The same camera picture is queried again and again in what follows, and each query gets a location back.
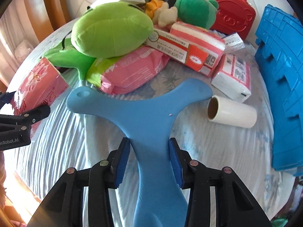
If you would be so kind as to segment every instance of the blue plastic basket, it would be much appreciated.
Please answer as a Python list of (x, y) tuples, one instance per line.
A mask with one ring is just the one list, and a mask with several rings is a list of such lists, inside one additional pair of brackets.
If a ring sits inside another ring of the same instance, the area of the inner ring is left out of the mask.
[(256, 32), (255, 55), (274, 118), (272, 167), (303, 175), (303, 27), (267, 5)]

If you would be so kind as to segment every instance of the red lunch box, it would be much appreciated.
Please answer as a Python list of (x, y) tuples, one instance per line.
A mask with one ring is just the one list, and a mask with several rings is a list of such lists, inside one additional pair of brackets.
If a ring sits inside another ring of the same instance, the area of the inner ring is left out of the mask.
[(225, 34), (237, 32), (242, 39), (246, 39), (256, 11), (247, 3), (247, 0), (216, 0), (219, 11), (212, 30)]

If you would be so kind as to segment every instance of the black strap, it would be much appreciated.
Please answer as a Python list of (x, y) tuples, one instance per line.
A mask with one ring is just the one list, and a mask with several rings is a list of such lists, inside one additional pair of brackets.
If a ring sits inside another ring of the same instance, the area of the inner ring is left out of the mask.
[(66, 36), (63, 38), (63, 40), (62, 40), (62, 50), (65, 49), (65, 39), (66, 39), (66, 37), (67, 37), (69, 34), (71, 34), (71, 33), (72, 33), (72, 31), (70, 31), (69, 33), (67, 33)]

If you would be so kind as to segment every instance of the metal screw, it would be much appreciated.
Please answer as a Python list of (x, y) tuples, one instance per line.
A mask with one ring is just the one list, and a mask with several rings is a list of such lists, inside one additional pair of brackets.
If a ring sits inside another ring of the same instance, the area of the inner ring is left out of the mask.
[(108, 164), (109, 164), (109, 162), (105, 159), (100, 161), (101, 166), (107, 166)]
[(191, 160), (191, 161), (189, 162), (189, 164), (190, 164), (191, 166), (197, 166), (197, 165), (199, 164), (199, 162), (193, 159), (193, 160)]
[(226, 167), (224, 168), (224, 172), (230, 174), (232, 173), (232, 169), (230, 167)]
[(66, 170), (67, 174), (73, 174), (74, 172), (75, 172), (75, 168), (73, 168), (73, 167), (70, 167)]

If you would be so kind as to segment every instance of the white cylinder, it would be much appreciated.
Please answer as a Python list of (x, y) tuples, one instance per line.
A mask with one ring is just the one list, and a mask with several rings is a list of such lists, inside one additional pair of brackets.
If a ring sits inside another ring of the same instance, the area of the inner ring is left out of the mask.
[(243, 128), (251, 128), (257, 121), (257, 111), (254, 107), (221, 96), (211, 98), (207, 116), (211, 122)]

